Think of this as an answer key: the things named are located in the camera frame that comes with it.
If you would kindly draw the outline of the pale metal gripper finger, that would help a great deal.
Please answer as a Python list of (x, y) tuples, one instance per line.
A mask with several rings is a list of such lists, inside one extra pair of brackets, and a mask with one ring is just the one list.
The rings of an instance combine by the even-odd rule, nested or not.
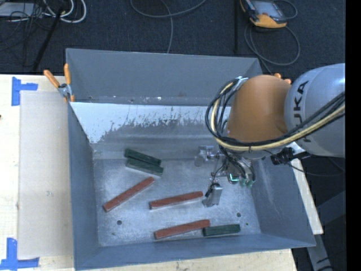
[(201, 167), (204, 163), (219, 159), (219, 151), (214, 146), (199, 146), (198, 154), (194, 158), (196, 167)]
[(202, 203), (205, 207), (212, 207), (219, 204), (223, 187), (218, 181), (212, 182), (208, 187)]

